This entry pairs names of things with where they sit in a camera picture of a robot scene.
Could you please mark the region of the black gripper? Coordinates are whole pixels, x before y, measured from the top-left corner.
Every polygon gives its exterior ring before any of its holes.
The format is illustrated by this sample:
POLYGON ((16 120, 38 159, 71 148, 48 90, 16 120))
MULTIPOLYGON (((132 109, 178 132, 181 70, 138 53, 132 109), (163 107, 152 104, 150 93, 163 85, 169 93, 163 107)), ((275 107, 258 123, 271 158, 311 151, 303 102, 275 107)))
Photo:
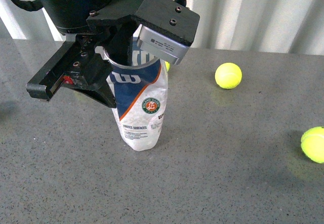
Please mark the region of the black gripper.
POLYGON ((132 68, 133 34, 138 22, 131 10, 143 0, 36 0, 31 10, 44 8, 66 41, 27 83, 33 98, 50 100, 67 87, 116 108, 107 78, 117 83, 140 84, 132 68))

